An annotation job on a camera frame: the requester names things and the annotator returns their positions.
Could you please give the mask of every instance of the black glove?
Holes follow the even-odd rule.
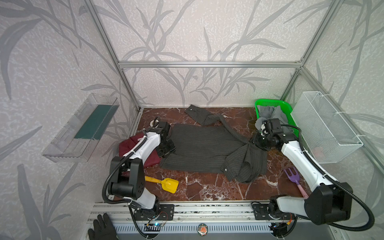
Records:
[[[93,228],[88,229],[89,240],[118,240],[116,230],[109,219],[108,214],[103,215],[104,221],[99,214],[97,220],[93,221]]]

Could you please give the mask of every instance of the red marble tabletop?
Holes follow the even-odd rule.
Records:
[[[149,123],[159,116],[162,121],[196,124],[184,113],[184,108],[145,108],[138,130],[149,127]],[[254,108],[207,108],[212,113],[224,115],[229,125],[238,133],[251,138],[256,131],[256,112]],[[145,168],[145,174],[157,179],[173,178],[179,181],[176,193],[162,190],[160,184],[146,182],[146,188],[157,195],[160,201],[199,201],[199,200],[267,200],[271,196],[286,194],[301,197],[296,184],[291,182],[283,169],[293,164],[281,152],[268,152],[268,170],[253,183],[229,182],[224,174],[195,173],[162,169],[158,165]],[[310,189],[302,178],[300,183],[309,194]]]

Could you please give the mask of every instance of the green plastic basket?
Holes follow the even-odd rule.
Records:
[[[285,113],[285,115],[287,116],[288,124],[296,126],[296,123],[291,116],[292,107],[289,103],[284,102],[282,100],[275,100],[275,99],[258,99],[255,102],[255,108],[256,108],[256,116],[257,118],[259,118],[259,111],[257,110],[257,105],[272,106],[272,107],[280,106],[283,113]],[[294,129],[293,132],[296,136],[299,136],[299,131],[297,129]]]

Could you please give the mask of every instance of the transparent plastic bin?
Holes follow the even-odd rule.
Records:
[[[361,139],[319,91],[303,92],[291,115],[318,163],[339,162],[363,146]]]
[[[53,162],[87,162],[118,107],[117,97],[91,93],[42,155]]]

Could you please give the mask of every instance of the yellow toy shovel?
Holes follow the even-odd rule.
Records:
[[[156,178],[153,178],[153,177],[145,176],[145,181],[161,183],[161,187],[163,187],[163,189],[165,191],[168,191],[168,192],[171,192],[171,193],[175,193],[176,189],[177,189],[177,186],[179,185],[179,181],[177,181],[175,179],[171,179],[171,178],[166,178],[164,180],[159,180],[159,179],[156,179]]]

